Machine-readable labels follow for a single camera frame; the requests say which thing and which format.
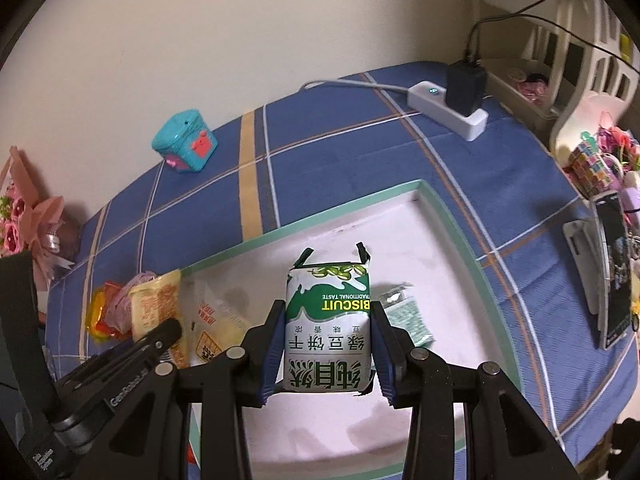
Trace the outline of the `orange cake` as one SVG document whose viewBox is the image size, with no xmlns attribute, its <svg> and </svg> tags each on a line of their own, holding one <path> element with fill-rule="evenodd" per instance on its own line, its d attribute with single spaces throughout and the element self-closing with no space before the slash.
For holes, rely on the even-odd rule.
<svg viewBox="0 0 640 480">
<path fill-rule="evenodd" d="M 96 340 L 107 340 L 114 336 L 114 330 L 104 321 L 110 294 L 104 288 L 97 289 L 92 297 L 86 314 L 86 327 L 90 336 Z"/>
</svg>

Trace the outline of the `pink snack packet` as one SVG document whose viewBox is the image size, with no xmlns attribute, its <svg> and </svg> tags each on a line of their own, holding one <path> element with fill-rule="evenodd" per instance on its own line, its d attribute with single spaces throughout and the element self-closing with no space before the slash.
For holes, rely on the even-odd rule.
<svg viewBox="0 0 640 480">
<path fill-rule="evenodd" d="M 108 300 L 105 323 L 121 335 L 127 335 L 131 330 L 131 299 L 129 293 L 134 287 L 153 281 L 154 272 L 142 272 L 134 276 L 118 292 Z"/>
</svg>

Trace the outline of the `beige bread packet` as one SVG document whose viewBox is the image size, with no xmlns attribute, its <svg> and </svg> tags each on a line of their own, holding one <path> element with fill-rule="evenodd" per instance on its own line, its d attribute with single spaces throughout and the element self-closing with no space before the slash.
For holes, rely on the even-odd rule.
<svg viewBox="0 0 640 480">
<path fill-rule="evenodd" d="M 182 336 L 169 347 L 168 352 L 178 368 L 187 368 L 190 359 L 179 301 L 180 283 L 181 271 L 177 269 L 130 289 L 131 335 L 134 341 L 138 341 L 161 322 L 175 318 L 182 328 Z"/>
</svg>

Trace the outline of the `green pea cracker packet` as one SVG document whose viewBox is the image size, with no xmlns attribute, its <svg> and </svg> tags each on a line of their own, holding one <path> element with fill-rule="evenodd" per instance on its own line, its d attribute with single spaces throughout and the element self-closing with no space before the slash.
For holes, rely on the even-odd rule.
<svg viewBox="0 0 640 480">
<path fill-rule="evenodd" d="M 416 347 L 427 349 L 435 338 L 424 323 L 421 310 L 410 284 L 401 284 L 383 290 L 377 297 L 386 316 L 394 327 L 405 330 Z"/>
</svg>

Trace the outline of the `green biscuit packet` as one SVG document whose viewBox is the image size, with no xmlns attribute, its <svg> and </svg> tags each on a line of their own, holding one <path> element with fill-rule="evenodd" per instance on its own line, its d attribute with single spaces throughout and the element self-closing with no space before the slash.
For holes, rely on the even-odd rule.
<svg viewBox="0 0 640 480">
<path fill-rule="evenodd" d="M 311 263 L 307 248 L 288 270 L 282 388 L 287 392 L 366 391 L 372 379 L 370 255 Z"/>
</svg>

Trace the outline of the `cream bun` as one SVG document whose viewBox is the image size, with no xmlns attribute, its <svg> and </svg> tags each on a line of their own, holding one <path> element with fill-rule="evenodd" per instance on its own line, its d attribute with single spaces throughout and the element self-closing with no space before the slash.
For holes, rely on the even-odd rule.
<svg viewBox="0 0 640 480">
<path fill-rule="evenodd" d="M 210 362 L 230 347 L 238 346 L 248 330 L 247 322 L 204 282 L 186 281 L 181 305 L 188 329 L 190 364 Z"/>
</svg>

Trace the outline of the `black smartphone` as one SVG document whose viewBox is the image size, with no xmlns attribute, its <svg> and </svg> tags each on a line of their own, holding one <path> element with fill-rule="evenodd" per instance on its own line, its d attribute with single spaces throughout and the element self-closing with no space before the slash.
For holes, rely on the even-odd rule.
<svg viewBox="0 0 640 480">
<path fill-rule="evenodd" d="M 600 348 L 610 350 L 631 326 L 631 256 L 626 221 L 616 191 L 590 200 L 599 269 Z"/>
</svg>

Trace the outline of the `pink flower bouquet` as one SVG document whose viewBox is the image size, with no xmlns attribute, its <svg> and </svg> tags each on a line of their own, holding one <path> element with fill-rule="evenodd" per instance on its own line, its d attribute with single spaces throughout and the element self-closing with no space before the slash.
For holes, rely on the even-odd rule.
<svg viewBox="0 0 640 480">
<path fill-rule="evenodd" d="M 80 226 L 62 196 L 42 198 L 21 151 L 11 146 L 1 168 L 1 255 L 32 255 L 36 289 L 47 292 L 57 270 L 70 270 L 80 248 Z"/>
</svg>

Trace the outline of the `white tray with green rim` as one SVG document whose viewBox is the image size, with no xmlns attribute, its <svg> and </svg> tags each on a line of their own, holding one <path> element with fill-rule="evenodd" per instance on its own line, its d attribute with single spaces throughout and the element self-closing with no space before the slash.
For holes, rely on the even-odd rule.
<svg viewBox="0 0 640 480">
<path fill-rule="evenodd" d="M 405 286 L 409 309 L 445 361 L 498 363 L 521 378 L 514 343 L 474 252 L 423 181 L 353 200 L 245 242 L 182 272 L 190 341 L 211 328 L 228 346 L 235 326 L 262 324 L 274 300 L 329 284 L 331 312 Z M 382 479 L 401 472 L 411 414 L 378 390 L 278 393 L 244 424 L 257 479 Z"/>
</svg>

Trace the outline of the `grey phone stand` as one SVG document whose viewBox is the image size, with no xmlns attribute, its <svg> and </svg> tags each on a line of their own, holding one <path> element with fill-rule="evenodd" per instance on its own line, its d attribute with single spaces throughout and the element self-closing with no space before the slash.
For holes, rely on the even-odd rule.
<svg viewBox="0 0 640 480">
<path fill-rule="evenodd" d="M 592 221 L 578 219 L 566 222 L 563 234 L 574 258 L 582 288 L 588 304 L 589 312 L 598 316 L 601 302 L 601 270 L 600 260 L 594 248 Z"/>
</svg>

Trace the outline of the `pile of colourful trinkets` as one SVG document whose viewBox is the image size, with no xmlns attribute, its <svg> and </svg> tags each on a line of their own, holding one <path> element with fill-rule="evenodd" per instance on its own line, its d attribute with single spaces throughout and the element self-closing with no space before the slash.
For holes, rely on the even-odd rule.
<svg viewBox="0 0 640 480">
<path fill-rule="evenodd" d="M 587 198 L 616 191 L 628 226 L 639 232 L 639 141 L 617 127 L 609 112 L 600 115 L 596 133 L 580 135 L 565 172 Z"/>
</svg>

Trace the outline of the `teal toy house box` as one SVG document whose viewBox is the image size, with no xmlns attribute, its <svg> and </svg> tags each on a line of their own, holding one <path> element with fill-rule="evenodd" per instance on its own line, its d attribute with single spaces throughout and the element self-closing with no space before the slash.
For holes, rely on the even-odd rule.
<svg viewBox="0 0 640 480">
<path fill-rule="evenodd" d="M 194 108 L 171 116 L 151 142 L 165 164 L 178 172 L 200 172 L 217 146 L 216 136 Z"/>
</svg>

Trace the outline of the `blue plaid tablecloth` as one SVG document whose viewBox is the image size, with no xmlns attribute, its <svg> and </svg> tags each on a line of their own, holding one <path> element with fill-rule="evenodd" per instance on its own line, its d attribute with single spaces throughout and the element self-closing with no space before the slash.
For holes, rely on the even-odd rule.
<svg viewBox="0 0 640 480">
<path fill-rule="evenodd" d="M 536 136 L 497 101 L 488 125 L 465 141 L 386 91 L 442 81 L 445 69 L 409 63 L 314 88 L 219 127 L 204 169 L 157 164 L 81 231 L 79 261 L 48 300 L 46 345 L 56 376 L 103 350 L 88 335 L 86 304 L 107 281 L 137 270 L 185 268 L 290 224 L 412 181 L 425 182 L 468 240 L 514 343 L 522 393 L 584 460 L 637 385 L 637 347 L 597 346 L 562 227 L 585 218 L 584 201 Z"/>
</svg>

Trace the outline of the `white power strip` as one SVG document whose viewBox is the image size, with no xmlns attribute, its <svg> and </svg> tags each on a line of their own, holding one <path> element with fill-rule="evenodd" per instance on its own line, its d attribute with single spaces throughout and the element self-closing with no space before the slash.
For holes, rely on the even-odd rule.
<svg viewBox="0 0 640 480">
<path fill-rule="evenodd" d="M 434 122 L 457 133 L 469 142 L 477 139 L 486 129 L 488 113 L 478 108 L 469 116 L 463 116 L 446 104 L 447 91 L 431 81 L 420 81 L 408 89 L 408 105 L 431 118 Z"/>
</svg>

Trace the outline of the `black power adapter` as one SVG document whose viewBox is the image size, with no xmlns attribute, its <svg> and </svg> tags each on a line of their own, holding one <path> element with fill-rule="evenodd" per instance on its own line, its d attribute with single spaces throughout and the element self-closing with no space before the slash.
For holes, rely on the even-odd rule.
<svg viewBox="0 0 640 480">
<path fill-rule="evenodd" d="M 446 105 L 468 117 L 480 108 L 487 84 L 486 70 L 480 64 L 461 60 L 446 70 Z"/>
</svg>

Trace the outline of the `white lattice shelf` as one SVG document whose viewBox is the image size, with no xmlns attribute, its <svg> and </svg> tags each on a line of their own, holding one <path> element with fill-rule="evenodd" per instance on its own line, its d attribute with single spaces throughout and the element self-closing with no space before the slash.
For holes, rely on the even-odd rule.
<svg viewBox="0 0 640 480">
<path fill-rule="evenodd" d="M 560 165 L 639 87 L 639 49 L 605 0 L 473 0 L 489 91 Z"/>
</svg>

